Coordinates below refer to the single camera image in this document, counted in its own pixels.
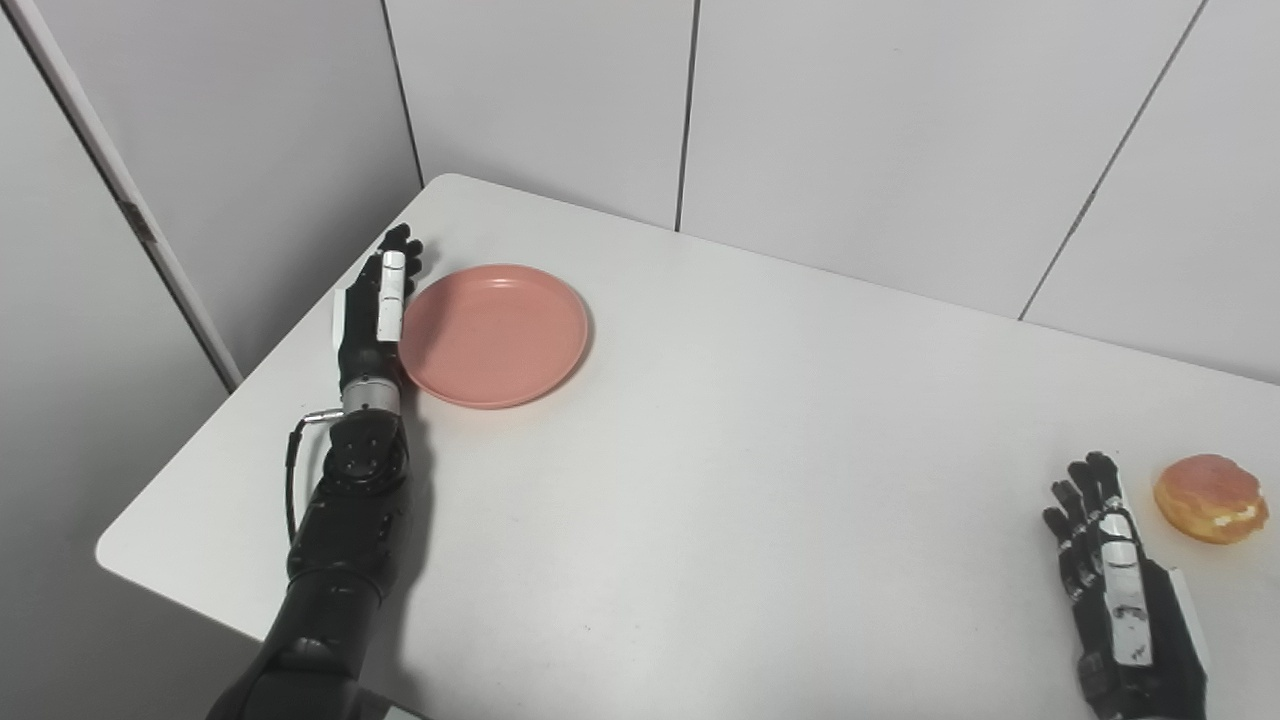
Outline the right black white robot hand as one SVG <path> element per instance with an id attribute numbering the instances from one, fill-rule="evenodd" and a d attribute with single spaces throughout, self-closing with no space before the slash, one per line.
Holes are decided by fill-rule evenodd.
<path id="1" fill-rule="evenodd" d="M 1041 514 L 1082 652 L 1076 679 L 1097 719 L 1206 719 L 1208 673 L 1179 571 L 1146 552 L 1115 461 L 1068 465 Z"/>

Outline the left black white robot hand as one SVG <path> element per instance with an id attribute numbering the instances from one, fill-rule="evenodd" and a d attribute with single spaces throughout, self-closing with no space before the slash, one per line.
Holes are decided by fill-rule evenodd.
<path id="1" fill-rule="evenodd" d="M 422 270 L 422 242 L 411 237 L 410 224 L 392 227 L 342 295 L 342 338 L 337 350 L 340 389 L 366 378 L 384 378 L 397 384 L 403 382 L 399 341 L 381 340 L 378 334 L 383 259 L 387 252 L 399 252 L 403 256 L 402 288 L 397 304 L 397 309 L 403 311 L 415 290 L 415 277 Z"/>

